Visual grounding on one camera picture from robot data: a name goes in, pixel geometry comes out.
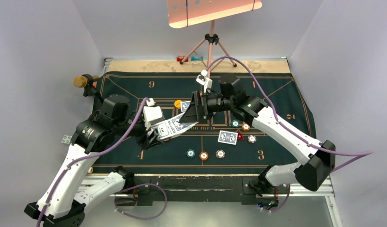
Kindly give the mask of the green blue poker chip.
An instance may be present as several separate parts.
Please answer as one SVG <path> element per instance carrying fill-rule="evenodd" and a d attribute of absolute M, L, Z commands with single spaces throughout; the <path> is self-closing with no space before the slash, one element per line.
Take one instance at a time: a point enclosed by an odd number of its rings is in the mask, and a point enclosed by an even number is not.
<path fill-rule="evenodd" d="M 187 150 L 186 156 L 187 156 L 188 158 L 193 158 L 193 157 L 195 157 L 195 151 L 194 151 L 193 149 Z"/>
<path fill-rule="evenodd" d="M 232 120 L 231 126 L 234 128 L 238 128 L 240 126 L 240 122 L 238 120 Z"/>

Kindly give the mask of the white blue chip stack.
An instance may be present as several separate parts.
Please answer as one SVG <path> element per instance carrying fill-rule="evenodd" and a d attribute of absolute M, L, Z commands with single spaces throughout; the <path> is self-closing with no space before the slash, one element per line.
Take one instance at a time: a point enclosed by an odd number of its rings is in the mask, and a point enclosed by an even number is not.
<path fill-rule="evenodd" d="M 224 150 L 219 149 L 219 150 L 217 150 L 217 151 L 215 152 L 215 155 L 216 155 L 216 158 L 221 159 L 221 158 L 224 158 L 224 157 L 225 157 L 226 153 L 225 153 Z"/>

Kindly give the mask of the blue playing card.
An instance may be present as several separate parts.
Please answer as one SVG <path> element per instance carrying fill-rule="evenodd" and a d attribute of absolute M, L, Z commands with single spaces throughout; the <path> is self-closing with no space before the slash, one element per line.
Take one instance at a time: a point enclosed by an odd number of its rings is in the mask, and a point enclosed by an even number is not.
<path fill-rule="evenodd" d="M 223 131 L 223 130 L 219 131 L 217 142 L 236 145 L 237 140 L 238 140 L 237 132 L 230 132 L 230 131 Z"/>
<path fill-rule="evenodd" d="M 191 104 L 191 101 L 183 101 L 180 103 L 180 110 L 181 112 L 185 112 Z"/>

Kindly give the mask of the blue playing card deck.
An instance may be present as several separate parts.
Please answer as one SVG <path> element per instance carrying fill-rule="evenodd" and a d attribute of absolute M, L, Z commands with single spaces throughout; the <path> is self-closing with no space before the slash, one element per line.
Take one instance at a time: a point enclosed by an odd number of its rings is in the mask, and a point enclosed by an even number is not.
<path fill-rule="evenodd" d="M 178 137 L 198 123 L 197 121 L 180 123 L 179 120 L 183 115 L 184 113 L 180 113 L 173 118 L 152 125 L 151 128 L 157 133 L 157 139 L 164 141 Z"/>

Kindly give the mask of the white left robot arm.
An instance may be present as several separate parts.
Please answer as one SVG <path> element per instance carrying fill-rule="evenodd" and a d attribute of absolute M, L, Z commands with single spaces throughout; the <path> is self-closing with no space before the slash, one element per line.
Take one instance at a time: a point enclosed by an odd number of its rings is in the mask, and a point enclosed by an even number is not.
<path fill-rule="evenodd" d="M 77 125 L 66 158 L 45 194 L 27 204 L 24 212 L 43 227 L 78 227 L 86 214 L 113 193 L 129 193 L 138 188 L 134 173 L 115 167 L 103 180 L 83 191 L 83 179 L 95 161 L 116 149 L 129 136 L 149 148 L 157 143 L 155 122 L 164 119 L 161 108 L 151 98 L 143 99 L 134 115 L 125 96 L 110 95 L 101 107 Z"/>

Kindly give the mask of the orange poker chip stack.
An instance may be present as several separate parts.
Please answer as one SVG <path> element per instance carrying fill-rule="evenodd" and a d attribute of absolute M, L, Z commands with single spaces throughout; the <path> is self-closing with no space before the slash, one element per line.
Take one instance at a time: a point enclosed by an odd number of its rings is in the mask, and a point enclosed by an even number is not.
<path fill-rule="evenodd" d="M 200 160 L 202 161 L 206 161 L 208 158 L 209 158 L 209 154 L 205 151 L 202 151 L 200 154 L 199 154 L 199 158 Z"/>

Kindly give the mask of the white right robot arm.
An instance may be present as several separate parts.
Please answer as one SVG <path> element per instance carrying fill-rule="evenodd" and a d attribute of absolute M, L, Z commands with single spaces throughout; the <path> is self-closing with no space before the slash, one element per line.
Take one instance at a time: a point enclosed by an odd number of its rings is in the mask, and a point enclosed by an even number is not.
<path fill-rule="evenodd" d="M 268 166 L 254 186 L 258 193 L 271 192 L 283 184 L 299 183 L 317 191 L 335 167 L 335 145 L 304 134 L 278 116 L 270 101 L 246 93 L 235 75 L 219 78 L 220 93 L 210 88 L 192 93 L 191 103 L 180 118 L 181 123 L 203 122 L 217 112 L 230 111 L 235 118 L 270 136 L 295 158 L 287 165 Z"/>

